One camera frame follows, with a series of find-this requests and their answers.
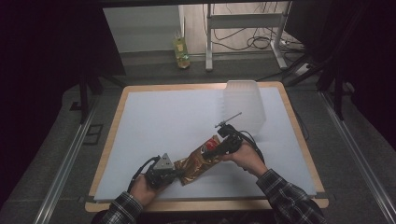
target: person's right hand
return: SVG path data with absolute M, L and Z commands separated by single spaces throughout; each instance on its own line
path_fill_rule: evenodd
M 149 186 L 146 177 L 144 175 L 140 175 L 137 177 L 136 181 L 134 182 L 134 186 L 129 193 L 133 197 L 135 197 L 143 206 L 146 206 L 151 203 L 151 201 L 154 200 L 157 194 L 163 191 L 166 187 L 167 186 L 159 189 L 152 189 Z
M 257 177 L 262 176 L 268 171 L 268 168 L 262 162 L 257 152 L 246 141 L 242 142 L 241 147 L 235 153 L 222 155 L 219 158 L 222 161 L 233 161 L 236 165 Z

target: white plastic bin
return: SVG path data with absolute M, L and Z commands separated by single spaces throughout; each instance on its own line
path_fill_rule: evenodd
M 237 131 L 247 131 L 257 135 L 265 122 L 262 96 L 257 83 L 253 80 L 230 80 L 223 91 L 224 119 L 242 112 L 240 116 L 227 123 Z

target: table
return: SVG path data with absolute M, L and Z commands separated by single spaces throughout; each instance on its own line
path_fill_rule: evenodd
M 329 204 L 327 198 L 322 197 L 325 195 L 325 190 L 321 184 L 318 176 L 317 169 L 311 158 L 308 147 L 304 140 L 303 134 L 300 130 L 297 119 L 293 113 L 290 105 L 289 98 L 283 85 L 280 82 L 263 82 L 259 83 L 260 87 L 276 87 L 279 90 L 282 101 L 287 110 L 292 128 L 296 134 L 298 144 L 302 150 L 304 160 L 307 164 L 309 173 L 315 184 L 315 189 L 318 195 L 313 199 L 319 207 L 324 208 Z M 120 118 L 125 107 L 125 102 L 129 92 L 136 91 L 182 91 L 182 90 L 218 90 L 224 89 L 225 83 L 216 84 L 185 84 L 185 85 L 156 85 L 156 86 L 129 86 L 126 87 L 120 98 L 120 103 L 117 108 L 113 123 L 111 125 L 109 135 L 106 140 L 105 148 L 99 162 L 92 187 L 89 193 L 89 200 L 85 204 L 88 212 L 98 212 L 105 210 L 109 207 L 109 203 L 95 203 L 92 201 L 95 195 L 99 182 L 106 168 L 111 148 L 115 141 L 117 129 L 120 125 Z M 146 212 L 175 212 L 175 211 L 212 211 L 212 210 L 258 210 L 258 209 L 271 209 L 270 204 L 266 200 L 221 200 L 221 201 L 179 201 L 179 202 L 153 202 L 145 208 Z

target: plaid shirt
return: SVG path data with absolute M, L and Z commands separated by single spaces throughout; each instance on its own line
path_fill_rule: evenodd
M 274 170 L 268 170 L 256 184 L 273 207 L 277 223 L 327 223 L 308 195 L 302 189 L 287 182 Z M 140 202 L 129 193 L 123 192 L 110 205 L 101 223 L 135 224 L 142 210 L 143 206 Z M 224 218 L 219 224 L 228 223 Z M 195 222 L 181 220 L 173 224 L 195 224 Z

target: floor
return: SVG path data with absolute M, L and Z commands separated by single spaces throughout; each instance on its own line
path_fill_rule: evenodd
M 215 12 L 236 13 L 237 8 L 241 7 L 234 4 L 216 5 Z M 272 12 L 275 5 L 265 7 L 257 3 L 246 6 L 244 10 L 250 13 L 256 8 L 257 11 Z M 173 52 L 123 54 L 122 61 L 127 76 L 118 77 L 119 80 L 127 85 L 225 82 L 229 79 L 256 80 L 263 77 L 267 77 L 264 80 L 281 80 L 280 76 L 272 76 L 280 70 L 274 55 L 266 49 L 248 49 L 249 52 L 240 52 L 215 45 L 214 51 L 217 54 L 214 70 L 210 73 L 206 72 L 205 57 L 202 55 L 205 52 L 203 8 L 202 6 L 186 6 L 187 10 L 191 11 L 189 15 L 197 18 L 186 20 L 186 23 L 190 23 L 186 27 L 186 38 L 191 53 L 191 67 L 187 70 L 178 69 Z M 254 31 L 255 29 L 243 31 L 244 37 L 226 38 L 221 43 L 233 48 L 243 48 L 246 46 L 246 39 L 252 37 Z M 230 33 L 219 31 L 218 37 L 233 33 L 233 31 L 228 32 Z M 260 29 L 260 32 L 261 35 L 266 36 L 271 34 L 266 29 Z M 290 57 L 288 63 L 292 63 L 300 55 L 299 52 L 288 54 Z M 287 88 L 287 92 L 295 112 L 301 118 L 306 143 L 330 200 L 329 207 L 322 210 L 325 217 L 329 223 L 394 223 L 384 216 L 384 210 L 379 206 L 381 202 L 375 196 L 375 191 L 370 188 L 364 172 L 335 125 L 328 107 L 318 94 L 315 87 L 318 76 L 311 77 L 295 87 Z M 70 173 L 57 192 L 59 198 L 56 198 L 49 207 L 52 210 L 49 210 L 47 219 L 38 223 L 89 223 L 94 216 L 93 213 L 85 211 L 84 203 L 88 200 L 88 191 L 121 94 L 119 86 L 102 78 L 101 82 L 105 87 L 104 93 L 100 96 L 90 95 L 90 102 L 97 102 L 91 125 L 101 126 L 102 134 L 97 139 L 92 139 L 88 135 L 82 139 L 81 147 L 70 167 Z M 331 90 L 326 93 L 332 97 Z M 78 87 L 64 93 L 64 106 L 35 160 L 1 210 L 0 223 L 35 221 L 37 212 L 47 201 L 46 197 L 49 195 L 52 181 L 56 178 L 64 157 L 75 142 L 76 133 L 80 128 L 80 113 L 70 110 L 70 106 L 78 101 Z M 360 114 L 350 102 L 348 95 L 343 97 L 343 108 L 345 125 L 352 133 L 378 183 L 381 183 L 387 193 L 386 196 L 395 202 L 395 150 Z M 199 213 L 183 214 L 188 217 L 202 215 Z M 180 214 L 166 214 L 165 216 L 172 218 L 179 217 Z M 145 218 L 148 217 L 156 217 L 157 221 L 165 220 L 163 214 L 143 214 L 142 223 L 145 223 L 147 220 Z

